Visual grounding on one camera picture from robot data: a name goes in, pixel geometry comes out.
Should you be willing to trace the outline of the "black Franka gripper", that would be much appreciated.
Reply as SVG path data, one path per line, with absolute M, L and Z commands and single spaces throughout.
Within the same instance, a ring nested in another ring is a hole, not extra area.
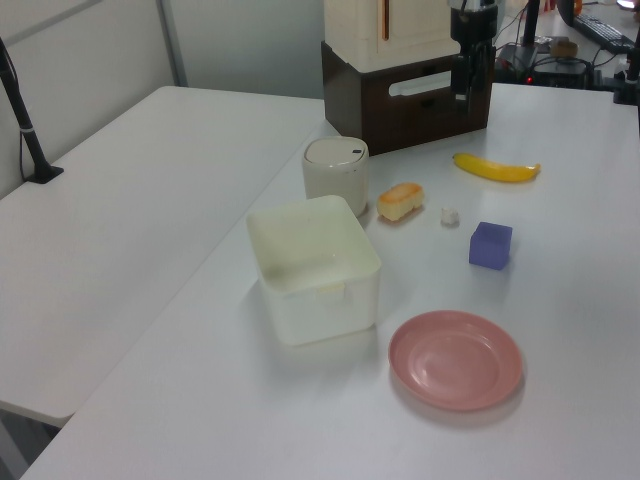
M 489 5 L 480 9 L 450 9 L 450 36 L 460 46 L 460 53 L 453 59 L 451 68 L 451 92 L 459 110 L 470 109 L 472 60 L 467 54 L 474 52 L 473 89 L 483 92 L 491 83 L 494 66 L 494 47 L 491 41 L 497 34 L 499 7 Z

